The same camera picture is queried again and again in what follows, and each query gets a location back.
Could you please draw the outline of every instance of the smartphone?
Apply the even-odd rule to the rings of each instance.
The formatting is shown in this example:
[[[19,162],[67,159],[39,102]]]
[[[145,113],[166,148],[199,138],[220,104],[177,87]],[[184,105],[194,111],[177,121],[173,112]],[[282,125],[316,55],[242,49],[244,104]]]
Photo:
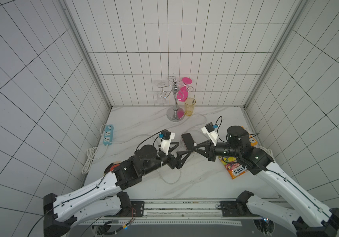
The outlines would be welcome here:
[[[184,142],[184,144],[186,145],[186,150],[191,150],[193,149],[193,147],[195,146],[195,141],[192,138],[192,135],[190,133],[187,134],[182,134],[181,138]]]

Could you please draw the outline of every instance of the snack bag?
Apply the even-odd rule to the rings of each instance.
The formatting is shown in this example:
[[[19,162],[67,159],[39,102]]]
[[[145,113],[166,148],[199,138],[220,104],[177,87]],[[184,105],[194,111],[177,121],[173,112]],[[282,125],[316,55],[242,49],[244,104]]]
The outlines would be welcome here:
[[[225,166],[225,168],[228,170],[232,179],[235,179],[236,177],[248,171],[245,167],[243,167],[241,164],[237,162],[237,159],[235,157],[229,157],[229,158],[222,159],[222,157],[219,156],[218,158],[222,162],[222,164]]]

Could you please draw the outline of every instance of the electrical outlet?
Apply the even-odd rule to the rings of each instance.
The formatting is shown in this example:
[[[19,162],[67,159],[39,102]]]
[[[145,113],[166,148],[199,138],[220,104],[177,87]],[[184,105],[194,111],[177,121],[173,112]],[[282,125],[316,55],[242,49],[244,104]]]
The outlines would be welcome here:
[[[113,125],[106,125],[104,130],[104,145],[111,145],[113,143]]]

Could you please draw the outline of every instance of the yellow cup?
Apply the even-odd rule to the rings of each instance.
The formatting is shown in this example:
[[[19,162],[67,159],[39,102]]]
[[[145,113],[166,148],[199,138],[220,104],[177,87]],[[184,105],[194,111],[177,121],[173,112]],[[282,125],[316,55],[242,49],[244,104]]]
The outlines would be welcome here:
[[[185,114],[186,116],[191,116],[195,108],[196,100],[194,98],[186,98],[184,101]]]

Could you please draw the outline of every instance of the white marble countertop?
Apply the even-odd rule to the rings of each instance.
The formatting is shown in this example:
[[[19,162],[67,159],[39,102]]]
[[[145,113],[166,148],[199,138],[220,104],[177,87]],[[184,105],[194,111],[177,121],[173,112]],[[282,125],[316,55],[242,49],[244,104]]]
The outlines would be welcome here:
[[[195,128],[201,131],[201,127],[209,122],[214,124],[219,116],[223,117],[219,129],[220,137],[226,136],[226,130],[230,126],[248,127],[240,107],[196,107],[191,117],[186,116],[180,122],[168,120],[166,117],[167,110],[168,107],[114,107],[107,122],[114,126],[113,141],[127,141],[139,134],[154,134],[163,129],[176,133],[173,141],[179,141],[181,134],[189,128],[202,123],[198,128]],[[190,133],[196,143],[206,140],[205,136],[196,131],[190,131]],[[146,138],[147,136],[140,136],[124,144],[110,145],[105,155],[93,163],[85,185],[100,178],[110,163],[117,160],[126,160],[134,155],[137,145]],[[153,141],[154,138],[151,138],[144,144],[152,144]],[[103,153],[104,147],[100,142],[98,152]],[[177,183],[169,185],[159,177],[158,171],[154,171],[143,176],[142,182],[124,191],[129,194],[130,199],[236,198],[245,190],[263,198],[278,197],[277,192],[272,187],[250,172],[231,179],[228,171],[218,159],[215,162],[210,162],[197,153],[191,155],[181,169],[171,169],[166,165],[160,168],[159,172],[169,183],[175,182],[180,173],[181,177]]]

